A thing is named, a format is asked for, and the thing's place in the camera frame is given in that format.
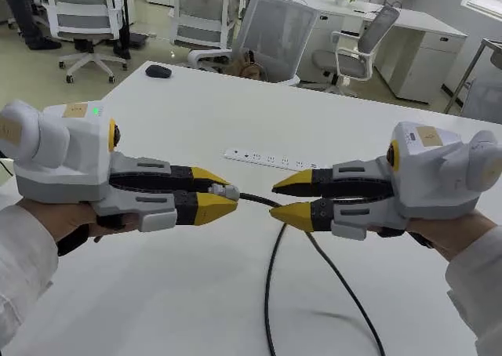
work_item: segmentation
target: white table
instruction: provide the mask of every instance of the white table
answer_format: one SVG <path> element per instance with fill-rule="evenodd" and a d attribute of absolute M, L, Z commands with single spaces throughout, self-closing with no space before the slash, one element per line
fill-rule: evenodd
<path fill-rule="evenodd" d="M 302 80 L 325 82 L 311 61 L 317 49 L 333 50 L 332 31 L 362 33 L 382 5 L 353 2 L 345 7 L 335 0 L 296 0 L 320 12 L 298 69 Z M 430 103 L 438 95 L 467 35 L 410 9 L 400 9 L 391 32 L 380 45 L 376 68 L 397 97 Z"/>
<path fill-rule="evenodd" d="M 104 99 L 131 156 L 198 165 L 242 191 L 282 203 L 274 183 L 291 172 L 224 159 L 227 147 L 338 163 L 387 150 L 401 120 L 471 138 L 502 140 L 502 126 L 404 107 L 170 67 L 171 79 L 144 64 Z M 0 198 L 15 191 L 7 184 Z M 502 222 L 502 182 L 479 208 Z M 206 227 L 176 227 L 88 242 L 60 260 L 4 356 L 154 354 L 267 355 L 265 268 L 280 223 L 262 205 L 238 209 Z M 372 318 L 389 355 L 474 356 L 474 336 L 450 303 L 446 262 L 410 237 L 364 242 L 317 235 Z M 301 232 L 288 229 L 271 293 L 278 355 L 376 356 L 357 308 Z"/>

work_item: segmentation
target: person's leg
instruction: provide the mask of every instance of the person's leg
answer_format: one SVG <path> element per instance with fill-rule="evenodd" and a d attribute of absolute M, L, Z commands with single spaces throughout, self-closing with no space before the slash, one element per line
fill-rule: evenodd
<path fill-rule="evenodd" d="M 129 29 L 125 26 L 125 20 L 122 21 L 124 25 L 122 26 L 122 28 L 120 28 L 120 31 L 118 31 L 118 41 L 114 41 L 113 43 L 113 53 L 116 56 L 120 56 L 124 60 L 130 60 L 131 53 L 129 52 Z"/>
<path fill-rule="evenodd" d="M 31 10 L 26 0 L 6 0 L 16 19 L 17 25 L 23 34 L 24 41 L 30 49 L 58 49 L 59 42 L 43 38 L 41 31 L 33 20 Z"/>

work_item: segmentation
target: black trousers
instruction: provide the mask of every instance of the black trousers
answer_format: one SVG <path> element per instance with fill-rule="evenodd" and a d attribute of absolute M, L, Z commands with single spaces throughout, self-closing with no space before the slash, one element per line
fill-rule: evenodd
<path fill-rule="evenodd" d="M 10 10 L 16 19 L 17 26 L 23 34 L 24 41 L 30 45 L 32 42 L 42 38 L 42 33 L 38 29 L 33 16 L 31 15 L 31 7 L 27 0 L 6 0 Z"/>

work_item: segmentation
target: mesh chair back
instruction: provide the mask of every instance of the mesh chair back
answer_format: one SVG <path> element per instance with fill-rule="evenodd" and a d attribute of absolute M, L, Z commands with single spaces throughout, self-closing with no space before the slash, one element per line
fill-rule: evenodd
<path fill-rule="evenodd" d="M 176 0 L 176 38 L 196 45 L 220 42 L 227 25 L 229 0 Z"/>
<path fill-rule="evenodd" d="M 476 78 L 462 107 L 462 117 L 502 124 L 502 82 Z"/>
<path fill-rule="evenodd" d="M 269 82 L 289 80 L 296 74 L 317 15 L 315 9 L 289 0 L 251 0 L 233 57 L 252 50 Z"/>
<path fill-rule="evenodd" d="M 389 5 L 384 6 L 359 39 L 359 52 L 370 54 L 390 31 L 398 17 L 397 9 Z"/>
<path fill-rule="evenodd" d="M 111 24 L 122 26 L 122 17 L 111 20 L 108 12 L 115 7 L 114 0 L 48 0 L 48 3 L 57 16 L 56 20 L 51 20 L 49 14 L 51 30 L 53 23 L 57 23 L 60 31 L 66 34 L 109 34 Z"/>

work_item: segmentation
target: power cord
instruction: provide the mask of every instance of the power cord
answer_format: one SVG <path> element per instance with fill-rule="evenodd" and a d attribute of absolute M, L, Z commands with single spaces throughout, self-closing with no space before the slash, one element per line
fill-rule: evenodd
<path fill-rule="evenodd" d="M 270 207 L 280 207 L 277 202 L 274 202 L 270 199 L 260 197 L 258 195 L 253 195 L 253 194 L 247 194 L 247 193 L 241 193 L 240 198 L 245 200 L 245 201 L 251 201 L 251 202 L 256 202 L 256 203 L 261 203 L 262 205 L 268 205 Z M 274 247 L 272 248 L 272 254 L 270 256 L 270 260 L 268 262 L 268 268 L 267 268 L 267 277 L 265 279 L 265 295 L 264 295 L 264 325 L 265 325 L 265 334 L 267 336 L 267 345 L 268 345 L 268 351 L 270 356 L 277 356 L 275 353 L 275 348 L 274 348 L 274 340 L 272 337 L 272 331 L 270 327 L 270 307 L 269 307 L 269 301 L 270 301 L 270 291 L 271 291 L 271 280 L 272 280 L 272 273 L 274 271 L 274 265 L 275 265 L 275 258 L 277 256 L 279 246 L 281 244 L 281 240 L 284 236 L 285 230 L 286 230 L 287 224 L 284 223 L 281 227 L 281 230 L 279 231 L 277 238 L 275 239 Z M 358 297 L 355 295 L 354 291 L 352 288 L 349 286 L 347 281 L 345 280 L 344 276 L 341 274 L 340 270 L 336 267 L 335 263 L 327 256 L 327 254 L 322 250 L 321 246 L 317 243 L 315 240 L 314 236 L 308 232 L 305 232 L 305 235 L 308 237 L 309 241 L 311 244 L 314 246 L 315 250 L 319 253 L 319 255 L 324 259 L 324 261 L 327 262 L 329 267 L 333 270 L 333 272 L 336 274 L 336 276 L 340 279 L 342 282 L 342 285 L 344 288 L 347 290 L 348 294 L 351 296 L 351 298 L 354 300 L 355 304 L 357 305 L 359 311 L 361 312 L 363 318 L 366 321 L 366 324 L 368 325 L 371 333 L 373 334 L 373 337 L 375 338 L 376 345 L 378 346 L 378 351 L 380 353 L 380 356 L 385 356 L 385 349 L 384 346 L 380 340 L 380 337 L 378 335 L 378 332 L 375 329 L 375 326 L 369 319 L 368 314 L 364 310 L 364 307 L 362 306 L 361 302 L 359 301 Z"/>
<path fill-rule="evenodd" d="M 373 323 L 371 322 L 371 319 L 369 319 L 368 314 L 364 310 L 364 307 L 362 307 L 361 302 L 359 301 L 358 297 L 355 295 L 354 291 L 352 288 L 349 286 L 347 281 L 345 280 L 344 276 L 338 270 L 338 268 L 335 266 L 333 261 L 326 255 L 325 251 L 321 249 L 321 246 L 317 243 L 315 240 L 314 236 L 312 233 L 305 232 L 305 235 L 311 242 L 311 244 L 314 246 L 315 250 L 321 255 L 321 257 L 326 261 L 326 263 L 331 267 L 333 272 L 336 274 L 336 276 L 340 279 L 342 284 L 344 285 L 345 289 L 347 290 L 348 294 L 351 295 L 351 298 L 354 300 L 355 304 L 357 305 L 359 311 L 361 312 L 362 316 L 364 317 L 366 323 L 368 324 L 369 330 L 373 334 L 373 337 L 375 338 L 376 346 L 378 347 L 378 352 L 380 353 L 380 356 L 385 356 L 385 349 L 384 345 L 382 344 L 380 337 L 378 336 L 378 332 L 375 329 L 375 326 L 373 326 Z"/>

